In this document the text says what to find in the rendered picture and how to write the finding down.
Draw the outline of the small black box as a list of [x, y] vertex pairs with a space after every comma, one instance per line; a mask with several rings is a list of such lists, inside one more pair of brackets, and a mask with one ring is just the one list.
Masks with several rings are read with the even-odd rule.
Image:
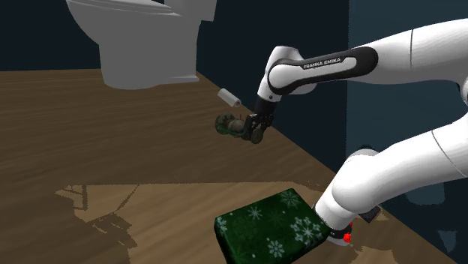
[[376, 205], [370, 211], [359, 214], [359, 217], [362, 218], [367, 223], [370, 223], [381, 211], [381, 208]]

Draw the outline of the green snowflake robot stand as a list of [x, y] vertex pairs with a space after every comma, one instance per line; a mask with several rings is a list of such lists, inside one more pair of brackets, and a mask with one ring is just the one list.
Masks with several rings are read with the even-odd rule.
[[227, 264], [292, 264], [331, 229], [292, 188], [215, 218]]

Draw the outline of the white paper roll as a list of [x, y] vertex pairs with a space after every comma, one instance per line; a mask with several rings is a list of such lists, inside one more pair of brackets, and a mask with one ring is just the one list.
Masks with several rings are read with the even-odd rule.
[[217, 96], [225, 101], [230, 107], [240, 107], [242, 105], [241, 100], [225, 88], [222, 88], [217, 93]]

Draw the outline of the green brown toy figure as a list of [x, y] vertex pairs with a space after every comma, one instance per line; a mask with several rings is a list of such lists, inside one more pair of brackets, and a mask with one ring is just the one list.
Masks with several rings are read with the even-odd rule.
[[247, 115], [245, 119], [236, 117], [232, 113], [219, 115], [214, 122], [219, 134], [231, 135], [258, 144], [263, 140], [266, 126], [258, 121], [256, 114]]

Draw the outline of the grey toilet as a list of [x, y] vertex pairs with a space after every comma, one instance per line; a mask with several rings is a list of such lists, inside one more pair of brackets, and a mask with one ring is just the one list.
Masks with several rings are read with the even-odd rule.
[[104, 83], [147, 89], [198, 81], [200, 24], [218, 0], [65, 0], [77, 25], [99, 47]]

